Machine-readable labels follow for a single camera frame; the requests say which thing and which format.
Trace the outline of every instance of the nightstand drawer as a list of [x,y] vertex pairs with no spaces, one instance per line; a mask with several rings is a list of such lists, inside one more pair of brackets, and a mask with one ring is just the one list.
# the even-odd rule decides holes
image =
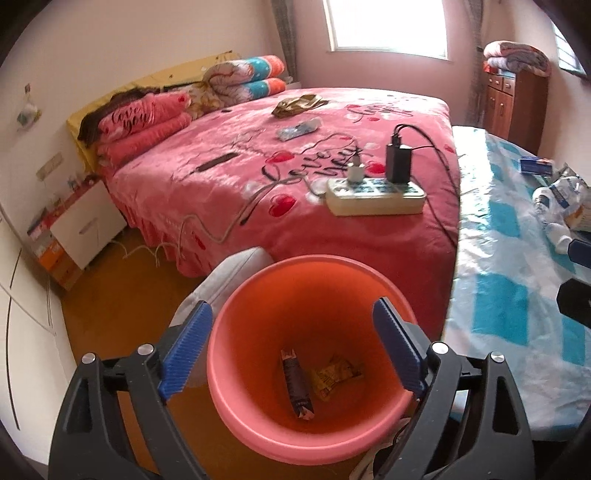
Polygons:
[[126,226],[105,185],[97,182],[51,226],[51,233],[84,269]]

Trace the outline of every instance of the black phone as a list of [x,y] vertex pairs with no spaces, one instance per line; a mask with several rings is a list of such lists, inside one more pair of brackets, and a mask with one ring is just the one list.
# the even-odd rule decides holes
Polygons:
[[195,170],[198,172],[209,170],[220,163],[224,163],[225,161],[231,160],[234,157],[240,155],[238,152],[230,152],[222,155],[221,157],[214,158],[213,160],[205,162],[203,165],[199,165]]

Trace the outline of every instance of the trash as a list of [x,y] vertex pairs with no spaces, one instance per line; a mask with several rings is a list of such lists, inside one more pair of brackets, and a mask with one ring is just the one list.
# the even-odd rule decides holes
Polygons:
[[290,396],[291,406],[298,418],[311,420],[314,418],[314,407],[310,399],[306,384],[306,376],[300,366],[296,353],[281,351],[281,360],[283,363],[283,373],[287,392]]
[[316,396],[329,401],[337,384],[362,375],[361,369],[355,368],[348,360],[340,355],[333,355],[327,367],[311,370],[310,379]]

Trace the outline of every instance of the bed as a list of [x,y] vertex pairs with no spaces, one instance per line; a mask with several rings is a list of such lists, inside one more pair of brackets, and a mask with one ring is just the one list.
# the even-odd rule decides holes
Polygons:
[[[484,130],[454,127],[462,172],[457,267],[443,340],[511,367],[534,440],[567,440],[591,403],[591,330],[562,315],[561,283],[591,270],[555,253],[535,217],[528,152]],[[459,395],[456,412],[465,397]]]
[[[293,118],[271,115],[282,98],[303,93],[330,102]],[[322,120],[316,132],[289,142],[275,137],[278,128],[314,117]],[[167,257],[184,275],[208,274],[229,255],[255,246],[265,248],[276,261],[306,254],[342,255],[392,280],[435,339],[450,297],[459,201],[433,149],[414,155],[413,175],[432,205],[425,205],[422,215],[337,218],[313,193],[322,190],[326,179],[345,176],[356,145],[362,149],[367,174],[383,176],[385,146],[400,123],[416,125],[432,137],[458,185],[447,105],[434,98],[368,89],[291,90],[211,113],[118,171],[103,173],[129,224],[140,228],[148,245],[167,243]],[[426,144],[410,129],[403,131],[402,139],[413,147]],[[230,152],[239,155],[196,171]],[[271,184],[275,186],[249,201]]]

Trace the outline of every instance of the yellow headboard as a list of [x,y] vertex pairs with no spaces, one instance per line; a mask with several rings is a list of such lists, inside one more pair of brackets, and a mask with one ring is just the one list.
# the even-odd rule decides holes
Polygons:
[[133,82],[123,85],[122,87],[107,93],[101,98],[96,99],[94,102],[89,103],[84,108],[78,110],[76,113],[73,113],[66,121],[66,125],[72,134],[72,138],[74,139],[74,143],[76,144],[76,148],[78,150],[78,156],[84,163],[85,170],[88,172],[93,172],[98,167],[98,159],[95,149],[93,147],[86,148],[84,143],[78,140],[80,124],[87,113],[90,113],[96,110],[98,107],[109,102],[111,97],[116,93],[125,92],[135,87],[163,87],[165,85],[173,85],[175,83],[198,82],[203,78],[203,74],[209,67],[215,65],[216,63],[221,63],[227,60],[237,60],[239,58],[240,55],[237,53],[227,51],[225,53],[206,57],[204,59],[188,61],[187,63],[176,65],[176,67],[161,70],[160,72],[153,73],[152,75],[148,75],[144,78],[134,80]]

